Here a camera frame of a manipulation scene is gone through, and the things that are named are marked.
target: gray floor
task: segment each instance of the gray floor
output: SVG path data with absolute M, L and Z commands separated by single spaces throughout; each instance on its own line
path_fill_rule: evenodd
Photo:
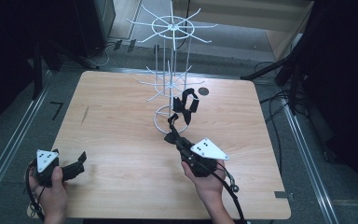
M 157 3 L 157 1 L 144 0 L 144 4 L 148 8 L 153 8 L 153 6 L 148 5 L 151 3 Z M 236 31 L 236 33 L 226 36 L 225 29 L 220 29 L 222 33 L 219 33 L 219 30 L 213 30 L 210 33 L 200 34 L 200 37 L 213 41 L 210 45 L 199 44 L 197 46 L 197 43 L 193 43 L 192 54 L 190 55 L 193 67 L 190 72 L 194 76 L 201 74 L 207 77 L 239 78 L 239 76 L 253 73 L 258 63 L 273 61 L 273 55 L 263 31 L 229 26 L 226 28 L 226 30 Z M 135 27 L 132 38 L 138 40 L 145 38 L 145 31 L 143 32 L 141 29 L 143 28 Z M 120 68 L 127 68 L 141 69 L 131 70 L 134 72 L 144 72 L 146 66 L 154 67 L 155 56 L 152 48 L 155 43 L 155 40 L 151 43 L 137 43 L 131 52 L 128 52 L 126 43 L 118 50 L 110 48 L 106 51 L 110 60 L 101 69 L 120 72 L 123 71 Z M 183 66 L 185 58 L 185 53 L 179 54 L 180 62 L 178 66 Z M 32 221 L 25 214 L 28 200 L 27 196 L 22 194 L 24 189 L 23 172 L 27 162 L 33 158 L 36 149 L 50 149 L 53 145 L 66 108 L 76 88 L 76 83 L 84 71 L 79 65 L 67 61 L 64 57 L 62 57 L 62 60 L 63 68 L 61 72 L 51 73 L 48 91 L 46 91 L 34 119 L 30 120 L 28 129 L 23 133 L 17 145 L 10 145 L 11 148 L 15 148 L 10 160 L 2 162 L 7 165 L 7 170 L 0 179 L 0 223 L 37 223 L 36 220 Z M 96 63 L 104 63 L 106 57 L 102 53 L 91 60 Z M 261 69 L 266 65 L 268 64 L 262 63 L 256 69 Z M 275 73 L 271 72 L 255 80 L 260 100 L 267 99 L 278 91 L 272 81 L 274 76 Z M 33 86 L 31 85 L 18 96 L 13 105 L 0 118 L 0 156 L 7 154 L 5 151 L 7 143 L 31 103 L 32 91 Z M 52 118 L 57 111 L 57 106 L 51 104 L 51 102 L 63 103 L 63 109 L 55 120 Z M 280 99 L 274 100 L 271 104 L 271 110 L 275 111 L 281 104 Z M 265 118 L 269 117 L 269 104 L 262 104 L 262 109 Z M 296 116 L 296 119 L 300 124 L 310 155 L 315 161 L 317 171 L 333 204 L 337 220 L 339 223 L 358 223 L 358 175 L 345 164 L 326 162 L 321 143 L 317 139 L 310 121 L 301 115 Z M 287 115 L 282 111 L 274 117 L 274 120 L 281 139 L 283 184 L 286 191 L 294 195 L 294 199 L 289 201 L 292 216 L 287 220 L 275 220 L 274 223 L 327 223 Z M 269 122 L 267 125 L 278 161 L 280 152 L 277 136 L 272 123 Z M 68 223 L 82 223 L 82 220 L 70 218 Z M 269 220 L 252 220 L 252 223 L 269 223 Z

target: black cable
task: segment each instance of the black cable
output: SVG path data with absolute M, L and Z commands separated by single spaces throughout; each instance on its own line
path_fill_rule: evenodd
M 188 11 L 190 10 L 190 0 L 188 0 L 188 2 L 187 2 L 187 13 L 186 13 L 186 19 L 188 18 Z M 184 44 L 185 44 L 185 42 L 186 42 L 186 38 L 184 38 L 183 39 L 183 42 L 182 42 L 182 44 L 179 46 L 179 47 L 177 47 L 176 49 L 179 49 L 179 48 L 181 48 Z
M 34 195 L 32 194 L 32 190 L 30 187 L 29 175 L 30 175 L 31 168 L 33 168 L 34 166 L 36 166 L 36 160 L 31 161 L 31 163 L 27 167 L 27 171 L 25 172 L 25 187 L 27 188 L 28 196 L 31 201 L 31 209 L 32 209 L 33 213 L 36 213 L 39 216 L 40 220 L 44 221 L 45 215 L 43 215 L 42 208 L 39 206 L 39 203 L 37 203 L 34 200 Z
M 271 103 L 272 103 L 272 100 L 269 100 L 269 116 L 271 117 L 271 122 L 272 122 L 272 127 L 274 128 L 274 132 L 275 132 L 275 135 L 277 137 L 277 141 L 278 141 L 278 153 L 279 153 L 279 173 L 280 175 L 282 175 L 282 146 L 281 146 L 281 138 L 278 134 L 278 130 L 277 130 L 277 127 L 276 127 L 276 124 L 275 124 L 275 121 L 274 121 L 274 118 L 272 116 L 272 111 L 271 111 Z

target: wire spoke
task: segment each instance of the wire spoke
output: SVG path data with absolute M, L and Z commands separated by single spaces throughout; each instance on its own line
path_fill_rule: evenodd
M 191 36 L 191 37 L 194 37 L 194 38 L 196 38 L 196 39 L 198 39 L 199 41 L 204 42 L 204 43 L 211 43 L 211 42 L 212 42 L 211 40 L 203 40 L 203 39 L 201 39 L 201 38 L 199 38 L 199 37 L 196 37 L 195 35 L 191 35 L 191 34 L 189 34 L 188 32 L 185 32 L 185 31 L 183 31 L 183 30 L 181 30 L 181 29 L 178 29 L 178 31 L 184 33 L 185 35 L 189 35 L 189 36 Z
M 169 23 L 168 23 L 167 21 L 165 21 L 165 20 L 163 20 L 162 18 L 156 16 L 153 12 L 147 10 L 147 9 L 144 7 L 144 5 L 142 5 L 142 8 L 143 8 L 146 12 L 148 12 L 150 15 L 156 17 L 158 20 L 163 21 L 165 24 L 169 25 Z

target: black handheld controller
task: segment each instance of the black handheld controller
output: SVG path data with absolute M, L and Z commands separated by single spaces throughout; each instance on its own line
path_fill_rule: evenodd
M 194 144 L 184 137 L 175 141 L 176 148 L 179 150 L 182 161 L 185 161 L 196 177 L 206 177 L 216 170 L 217 161 L 214 159 L 202 158 L 193 153 L 190 149 Z
M 80 157 L 77 159 L 76 162 L 69 164 L 65 167 L 62 167 L 62 182 L 74 179 L 79 174 L 84 172 L 84 166 L 83 163 L 87 159 L 86 152 L 83 152 Z M 47 188 L 50 188 L 52 185 L 51 182 L 51 175 L 53 173 L 54 167 L 59 165 L 59 159 L 58 157 L 54 159 L 54 161 L 46 167 L 46 169 L 42 172 L 36 171 L 36 179 L 40 186 L 46 186 Z

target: white wire rack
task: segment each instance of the white wire rack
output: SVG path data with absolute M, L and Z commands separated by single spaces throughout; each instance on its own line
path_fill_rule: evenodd
M 172 109 L 173 109 L 173 97 L 177 97 L 182 94 L 184 90 L 187 89 L 190 85 L 195 84 L 201 84 L 203 82 L 199 83 L 187 83 L 187 72 L 191 69 L 191 65 L 188 64 L 189 62 L 189 56 L 190 56 L 190 46 L 191 46 L 191 40 L 192 38 L 195 38 L 203 43 L 210 43 L 211 40 L 204 40 L 202 38 L 199 38 L 194 35 L 196 29 L 202 29 L 202 28 L 213 28 L 217 26 L 217 24 L 214 25 L 205 25 L 205 26 L 196 26 L 194 25 L 190 19 L 195 17 L 197 14 L 200 13 L 200 9 L 194 13 L 191 16 L 188 16 L 187 18 L 181 18 L 177 16 L 173 16 L 173 8 L 172 8 L 172 1 L 171 1 L 171 15 L 170 16 L 162 16 L 159 17 L 153 12 L 147 10 L 144 5 L 141 5 L 142 9 L 146 11 L 148 14 L 152 15 L 155 19 L 151 23 L 145 23 L 145 22 L 138 22 L 138 21 L 129 21 L 132 24 L 135 25 L 144 25 L 144 26 L 150 26 L 153 30 L 153 34 L 149 36 L 148 38 L 144 40 L 140 40 L 140 43 L 144 43 L 145 41 L 150 40 L 151 38 L 156 38 L 156 48 L 155 48 L 155 54 L 156 54 L 156 70 L 152 71 L 148 67 L 147 70 L 155 75 L 155 81 L 154 82 L 144 82 L 141 80 L 138 80 L 138 82 L 153 86 L 156 90 L 156 94 L 152 96 L 150 99 L 147 100 L 147 102 L 154 100 L 159 95 L 169 98 L 169 104 L 164 105 L 161 108 L 159 108 L 154 116 L 154 123 L 157 129 L 159 129 L 163 133 L 169 133 L 169 125 L 165 123 L 165 125 L 158 124 L 158 117 L 163 117 L 163 120 L 167 120 L 170 116 L 173 115 Z M 162 37 L 163 39 L 163 48 L 162 48 L 162 71 L 158 70 L 158 45 L 157 45 L 157 38 Z M 186 70 L 182 73 L 178 73 L 176 71 L 176 60 L 177 60 L 177 42 L 178 40 L 184 40 L 188 39 L 187 43 L 187 57 L 186 57 Z M 169 60 L 167 60 L 167 43 L 166 41 L 171 41 L 171 57 Z M 186 125 L 182 129 L 178 129 L 178 132 L 181 133 L 187 128 Z

